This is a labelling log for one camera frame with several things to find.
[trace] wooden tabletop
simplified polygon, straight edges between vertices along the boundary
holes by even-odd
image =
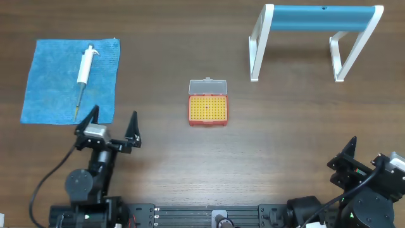
[[[119,155],[110,196],[157,205],[258,205],[342,190],[327,162],[358,136],[356,159],[405,155],[405,2],[385,11],[345,82],[333,81],[331,32],[272,32],[259,82],[249,81],[250,36],[267,1],[0,1],[0,212],[7,226],[33,227],[28,202],[67,153],[74,126],[22,125],[37,39],[121,40],[114,138],[138,111],[142,148]],[[283,1],[274,4],[326,4]],[[328,5],[381,1],[333,0]],[[342,56],[355,34],[339,44]],[[226,127],[190,127],[190,79],[226,79]],[[46,225],[67,205],[66,176],[87,167],[77,151],[42,186],[34,206]],[[395,204],[405,214],[405,201]],[[405,227],[405,218],[395,224]]]

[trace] white stand leg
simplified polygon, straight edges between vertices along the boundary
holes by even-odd
[[[252,35],[249,37],[251,82],[257,82],[259,80],[261,62],[266,49],[271,21],[273,20],[273,12],[274,4],[266,4],[263,7],[253,28]]]
[[[363,32],[360,32],[343,66],[340,60],[338,41],[340,38],[345,36],[347,32],[338,32],[333,37],[329,38],[330,53],[332,55],[332,65],[333,65],[333,74],[335,76],[335,82],[343,82],[344,77],[346,77],[348,71],[353,66],[354,61],[359,56],[360,51],[365,46],[368,38],[370,38],[370,35],[373,33],[375,27],[380,21],[383,11],[384,11],[383,6],[375,6],[375,12],[373,17],[371,18],[370,22],[368,22],[366,29]]]

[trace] transparent lid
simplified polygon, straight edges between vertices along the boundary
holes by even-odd
[[[226,80],[213,80],[206,77],[202,80],[190,80],[189,86],[190,95],[226,95],[228,94],[227,81]]]

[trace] blue absorbent pad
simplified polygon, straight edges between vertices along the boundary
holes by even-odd
[[[89,80],[77,114],[77,76],[89,44],[93,56]],[[39,40],[28,75],[21,115],[22,124],[78,124],[99,105],[99,123],[110,124],[115,110],[115,84],[120,60],[120,40]]]

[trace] pipette tip box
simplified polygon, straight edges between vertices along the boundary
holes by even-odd
[[[190,80],[189,123],[195,125],[222,125],[228,123],[227,81]]]

